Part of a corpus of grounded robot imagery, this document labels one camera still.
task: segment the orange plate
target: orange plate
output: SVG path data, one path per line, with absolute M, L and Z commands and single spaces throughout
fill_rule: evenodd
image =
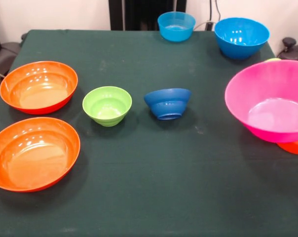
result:
M 283 150 L 298 155 L 298 141 L 289 143 L 277 143 Z

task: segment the orange bowl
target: orange bowl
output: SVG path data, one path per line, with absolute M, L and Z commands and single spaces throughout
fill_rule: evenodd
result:
M 75 71 L 66 64 L 41 61 L 10 72 L 0 85 L 8 105 L 32 115 L 44 115 L 63 107 L 78 84 Z
M 35 192 L 61 180 L 74 165 L 80 138 L 68 123 L 29 118 L 0 132 L 0 188 Z

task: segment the bowl base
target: bowl base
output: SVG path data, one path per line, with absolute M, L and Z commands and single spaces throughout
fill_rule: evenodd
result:
M 158 118 L 158 120 L 172 120 L 172 119 L 178 119 L 181 116 L 182 116 L 181 114 L 172 113 L 172 114 L 160 115 L 157 118 Z

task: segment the blue bowl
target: blue bowl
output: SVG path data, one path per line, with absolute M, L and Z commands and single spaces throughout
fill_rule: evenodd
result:
M 219 48 L 232 59 L 246 59 L 267 42 L 269 30 L 263 24 L 247 18 L 227 18 L 215 25 Z
M 160 34 L 172 42 L 188 39 L 192 35 L 195 22 L 191 15 L 178 11 L 166 12 L 158 17 Z
M 181 88 L 156 90 L 145 95 L 144 100 L 157 119 L 171 120 L 182 116 L 191 94 Z

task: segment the pink bowl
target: pink bowl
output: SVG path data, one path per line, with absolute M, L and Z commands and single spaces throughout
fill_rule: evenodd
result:
M 230 112 L 259 138 L 298 141 L 298 61 L 252 65 L 231 79 L 224 98 Z

